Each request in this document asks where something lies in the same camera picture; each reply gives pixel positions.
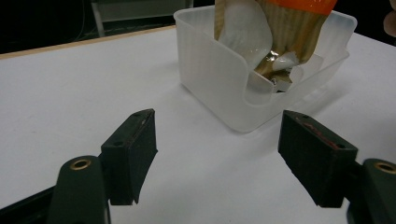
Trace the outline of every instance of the white container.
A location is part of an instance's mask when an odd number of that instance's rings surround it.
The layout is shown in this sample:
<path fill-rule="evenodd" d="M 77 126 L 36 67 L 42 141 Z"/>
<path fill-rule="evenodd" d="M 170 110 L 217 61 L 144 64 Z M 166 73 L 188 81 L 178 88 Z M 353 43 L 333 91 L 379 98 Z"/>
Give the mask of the white container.
<path fill-rule="evenodd" d="M 239 54 L 214 39 L 214 7 L 174 14 L 181 83 L 230 128 L 251 132 L 324 85 L 349 56 L 347 42 L 357 21 L 333 11 L 322 26 L 314 55 L 293 67 L 287 92 L 254 71 Z"/>

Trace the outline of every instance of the black object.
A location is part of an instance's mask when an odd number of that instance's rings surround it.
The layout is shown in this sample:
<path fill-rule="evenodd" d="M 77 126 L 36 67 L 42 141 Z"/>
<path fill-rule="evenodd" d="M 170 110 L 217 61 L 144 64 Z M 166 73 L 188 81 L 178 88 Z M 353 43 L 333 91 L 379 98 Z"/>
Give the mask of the black object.
<path fill-rule="evenodd" d="M 154 110 L 132 114 L 102 145 L 99 157 L 66 162 L 55 187 L 0 211 L 0 223 L 111 223 L 113 205 L 138 202 L 157 153 Z"/>
<path fill-rule="evenodd" d="M 307 115 L 283 112 L 278 152 L 321 207 L 350 202 L 350 224 L 396 223 L 396 165 L 368 159 L 358 149 Z"/>

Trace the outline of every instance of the dark background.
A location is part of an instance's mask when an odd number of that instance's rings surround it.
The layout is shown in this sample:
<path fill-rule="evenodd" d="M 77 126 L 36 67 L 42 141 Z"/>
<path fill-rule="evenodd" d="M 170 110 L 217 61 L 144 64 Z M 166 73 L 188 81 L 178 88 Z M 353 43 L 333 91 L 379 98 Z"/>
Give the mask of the dark background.
<path fill-rule="evenodd" d="M 214 2 L 195 0 L 194 6 L 209 6 L 214 5 Z M 396 38 L 387 35 L 383 28 L 383 20 L 391 11 L 389 0 L 338 0 L 334 10 L 358 20 L 356 33 L 394 46 Z M 140 20 L 139 24 L 156 23 L 161 26 L 161 23 L 169 25 L 172 22 L 172 17 L 166 17 Z M 122 25 L 128 26 L 128 22 L 124 21 Z M 96 37 L 98 35 L 89 0 L 7 0 L 0 9 L 0 53 Z"/>

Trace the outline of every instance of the screw hole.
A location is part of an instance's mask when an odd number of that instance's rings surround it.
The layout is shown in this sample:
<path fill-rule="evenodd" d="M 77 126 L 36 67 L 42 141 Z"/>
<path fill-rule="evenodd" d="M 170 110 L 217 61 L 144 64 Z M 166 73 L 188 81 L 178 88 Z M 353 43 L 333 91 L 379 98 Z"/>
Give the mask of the screw hole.
<path fill-rule="evenodd" d="M 91 165 L 91 161 L 89 160 L 79 160 L 75 161 L 70 165 L 70 169 L 72 170 L 83 170 Z"/>
<path fill-rule="evenodd" d="M 385 173 L 396 175 L 396 167 L 392 164 L 384 163 L 384 162 L 377 162 L 375 167 Z"/>
<path fill-rule="evenodd" d="M 346 148 L 346 146 L 344 146 L 343 144 L 337 144 L 337 146 L 338 146 L 339 148 Z"/>

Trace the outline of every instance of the plastic bag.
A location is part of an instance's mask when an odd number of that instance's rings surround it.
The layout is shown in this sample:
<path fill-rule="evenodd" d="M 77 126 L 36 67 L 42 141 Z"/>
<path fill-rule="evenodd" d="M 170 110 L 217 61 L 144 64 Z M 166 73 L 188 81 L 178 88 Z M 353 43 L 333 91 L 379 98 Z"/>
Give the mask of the plastic bag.
<path fill-rule="evenodd" d="M 258 17 L 248 22 L 251 17 L 251 8 L 250 11 L 243 7 L 235 9 L 238 5 L 247 6 L 253 5 L 253 3 L 260 6 L 263 12 L 260 25 L 257 25 L 259 23 L 256 22 Z M 254 67 L 257 73 L 268 78 L 274 84 L 280 81 L 291 84 L 289 78 L 291 68 L 306 63 L 310 59 L 318 43 L 321 26 L 332 12 L 335 3 L 336 0 L 216 0 L 215 39 L 241 54 L 249 66 Z M 228 20 L 230 14 L 233 15 L 233 19 Z M 241 21 L 242 24 L 246 24 L 245 29 L 241 27 L 241 24 L 235 25 Z M 252 29 L 252 26 L 257 26 L 258 30 L 265 30 L 267 35 L 255 34 L 258 32 Z M 230 31 L 228 29 L 227 31 L 226 28 L 229 27 L 239 30 Z M 254 49 L 253 47 L 256 45 L 242 43 L 241 38 L 238 37 L 241 33 L 261 38 L 266 44 L 257 45 L 263 46 L 263 48 Z M 227 41 L 224 41 L 224 36 L 227 34 L 234 34 L 234 39 L 227 36 Z M 250 48 L 248 51 L 261 54 L 249 58 L 245 56 L 246 53 L 238 51 L 235 43 L 244 46 L 242 47 L 244 51 Z M 268 52 L 257 63 L 257 57 L 262 56 L 262 53 L 265 52 L 264 49 Z"/>

